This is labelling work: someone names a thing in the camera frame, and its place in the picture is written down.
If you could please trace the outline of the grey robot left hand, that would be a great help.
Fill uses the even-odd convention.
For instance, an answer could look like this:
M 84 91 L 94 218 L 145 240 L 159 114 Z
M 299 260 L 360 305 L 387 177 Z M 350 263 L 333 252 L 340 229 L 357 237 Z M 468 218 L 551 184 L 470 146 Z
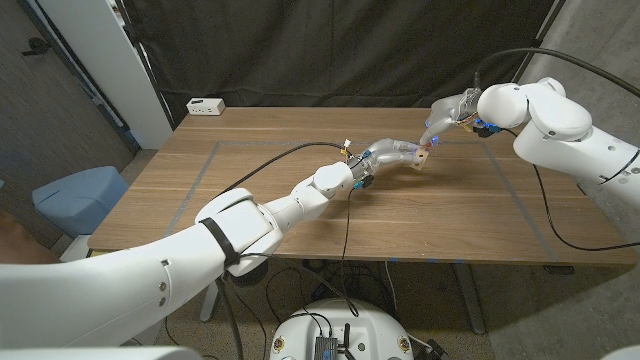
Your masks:
M 374 175 L 379 168 L 392 164 L 405 164 L 417 170 L 429 155 L 427 148 L 411 142 L 385 138 L 371 144 L 363 153 L 351 159 L 348 166 L 353 178 L 360 180 Z

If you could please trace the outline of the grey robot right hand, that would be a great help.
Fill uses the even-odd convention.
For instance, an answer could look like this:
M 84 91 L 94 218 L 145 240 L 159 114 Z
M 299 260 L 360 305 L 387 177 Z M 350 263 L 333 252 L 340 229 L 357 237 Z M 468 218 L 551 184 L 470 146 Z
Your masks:
M 453 125 L 460 125 L 477 114 L 477 106 L 482 90 L 468 88 L 463 93 L 435 101 L 431 113 L 425 121 L 426 130 L 419 143 L 426 145 Z

